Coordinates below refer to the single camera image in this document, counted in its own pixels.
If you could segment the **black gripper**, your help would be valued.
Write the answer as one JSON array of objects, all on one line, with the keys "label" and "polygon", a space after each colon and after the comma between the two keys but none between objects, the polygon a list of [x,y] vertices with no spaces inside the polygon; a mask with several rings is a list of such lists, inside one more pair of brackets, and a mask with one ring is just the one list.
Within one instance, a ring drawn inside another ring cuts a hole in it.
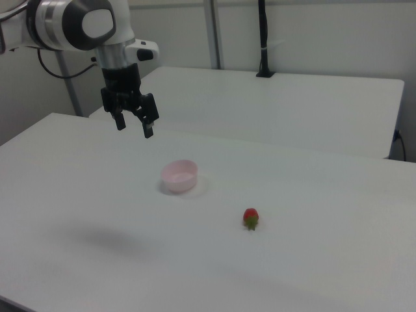
[{"label": "black gripper", "polygon": [[105,88],[101,89],[103,107],[109,112],[117,130],[126,128],[123,111],[132,112],[141,122],[145,138],[153,136],[154,121],[159,118],[153,94],[142,94],[137,64],[118,69],[102,69]]}]

